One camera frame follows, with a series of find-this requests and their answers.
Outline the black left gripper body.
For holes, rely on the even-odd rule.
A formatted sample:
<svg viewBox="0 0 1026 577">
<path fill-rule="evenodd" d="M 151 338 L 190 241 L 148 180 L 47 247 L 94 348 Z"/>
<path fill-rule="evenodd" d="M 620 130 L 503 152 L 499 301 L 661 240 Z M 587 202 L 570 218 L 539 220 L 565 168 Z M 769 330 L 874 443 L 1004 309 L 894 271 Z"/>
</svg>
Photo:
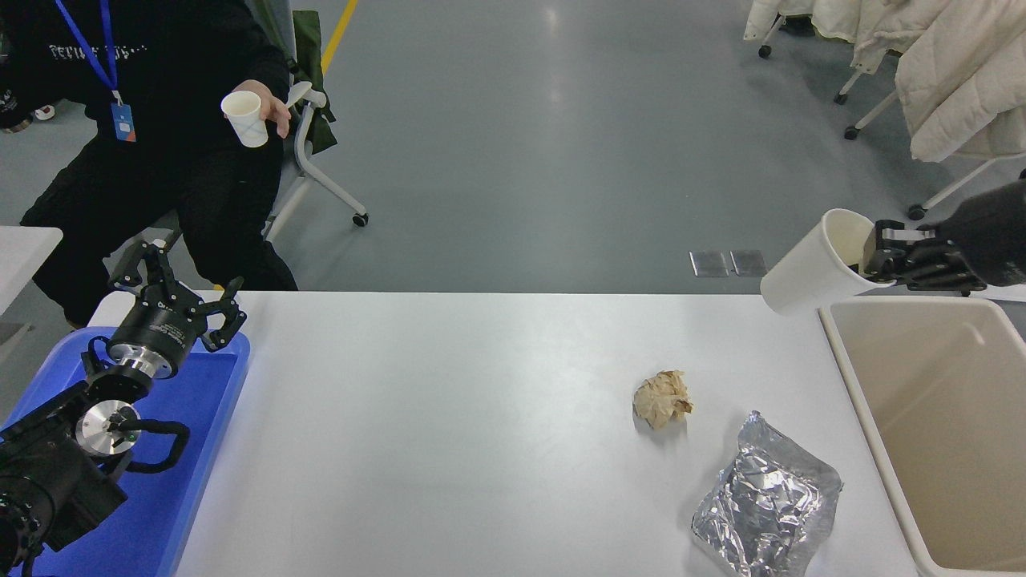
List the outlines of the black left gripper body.
<svg viewBox="0 0 1026 577">
<path fill-rule="evenodd" d="M 202 304 L 202 298 L 185 296 L 166 304 L 139 300 L 111 337 L 111 361 L 124 366 L 158 355 L 161 361 L 150 359 L 151 364 L 179 368 L 206 331 L 206 320 L 190 312 Z"/>
</svg>

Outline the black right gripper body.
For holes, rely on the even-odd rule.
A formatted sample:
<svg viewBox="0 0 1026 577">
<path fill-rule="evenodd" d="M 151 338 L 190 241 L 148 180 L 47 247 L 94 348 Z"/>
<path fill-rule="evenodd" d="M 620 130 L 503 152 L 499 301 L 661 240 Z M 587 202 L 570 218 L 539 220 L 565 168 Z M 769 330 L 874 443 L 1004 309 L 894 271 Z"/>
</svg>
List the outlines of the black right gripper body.
<svg viewBox="0 0 1026 577">
<path fill-rule="evenodd" d="M 938 237 L 961 251 L 971 273 L 985 284 L 1025 282 L 1025 182 L 1015 180 L 961 202 L 938 223 Z"/>
</svg>

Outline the person's hand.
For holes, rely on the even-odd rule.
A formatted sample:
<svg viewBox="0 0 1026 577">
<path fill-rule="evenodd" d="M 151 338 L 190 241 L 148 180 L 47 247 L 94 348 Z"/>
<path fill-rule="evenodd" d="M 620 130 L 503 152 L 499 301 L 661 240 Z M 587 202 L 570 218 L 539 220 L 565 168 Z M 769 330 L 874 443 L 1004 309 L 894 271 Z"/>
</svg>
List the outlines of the person's hand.
<svg viewBox="0 0 1026 577">
<path fill-rule="evenodd" d="M 280 139 L 286 139 L 292 123 L 292 112 L 285 106 L 285 102 L 275 97 L 266 84 L 255 79 L 247 79 L 234 89 L 234 92 L 248 91 L 259 97 L 261 100 L 259 116 L 260 120 L 271 121 L 276 125 L 277 134 Z"/>
</svg>

